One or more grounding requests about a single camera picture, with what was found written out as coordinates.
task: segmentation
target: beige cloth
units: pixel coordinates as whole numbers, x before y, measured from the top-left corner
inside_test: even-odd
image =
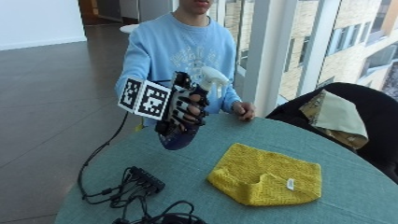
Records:
[[[315,129],[352,149],[367,143],[364,123],[352,102],[323,90],[299,110]]]

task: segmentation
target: round table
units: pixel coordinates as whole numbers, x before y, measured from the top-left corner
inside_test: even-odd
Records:
[[[322,197],[300,205],[252,207],[236,203],[206,181],[232,143],[318,163]],[[151,216],[184,200],[195,206],[194,215],[215,224],[398,223],[398,188],[392,181],[334,142],[279,121],[255,118],[246,123],[231,115],[210,115],[191,144],[176,151],[164,150],[154,130],[145,128],[110,146],[89,164],[83,173],[86,191],[115,186],[123,168],[133,165],[164,183],[162,192],[146,199]],[[187,212],[186,206],[175,209]],[[85,203],[74,186],[55,223],[111,223],[121,215],[122,209],[109,208],[106,203]],[[126,218],[135,220],[141,215],[141,206],[131,203]]]

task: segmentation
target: white object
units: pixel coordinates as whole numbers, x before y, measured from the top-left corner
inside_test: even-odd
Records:
[[[294,190],[294,179],[291,178],[287,179],[286,187],[287,189]]]
[[[121,27],[121,31],[126,34],[130,34],[133,32],[133,30],[137,29],[138,26],[139,26],[138,24],[125,25]]]
[[[123,84],[118,106],[131,114],[160,119],[170,96],[163,86],[135,77],[129,77]]]
[[[355,104],[338,95],[324,90],[323,92],[324,99],[312,126],[359,134],[364,139],[368,139],[365,126],[357,114]]]
[[[220,97],[220,88],[228,83],[226,76],[214,68],[203,66],[200,67],[202,79],[199,86],[203,90],[210,91],[212,84],[216,86],[216,97]]]

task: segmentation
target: yellow cloth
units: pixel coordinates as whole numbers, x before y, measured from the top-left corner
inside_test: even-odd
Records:
[[[143,128],[143,118],[141,118],[141,123],[135,126],[135,133]]]
[[[238,203],[282,205],[320,197],[320,166],[242,144],[232,144],[207,181]]]

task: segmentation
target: white label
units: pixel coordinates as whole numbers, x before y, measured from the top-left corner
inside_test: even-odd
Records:
[[[142,83],[134,114],[150,119],[160,119],[170,92],[170,89],[146,80]]]
[[[287,186],[286,187],[287,187],[287,189],[294,190],[294,179],[290,178],[287,180]]]
[[[142,80],[135,77],[129,77],[125,80],[123,91],[119,95],[118,106],[127,112],[134,113],[137,98],[142,89]]]

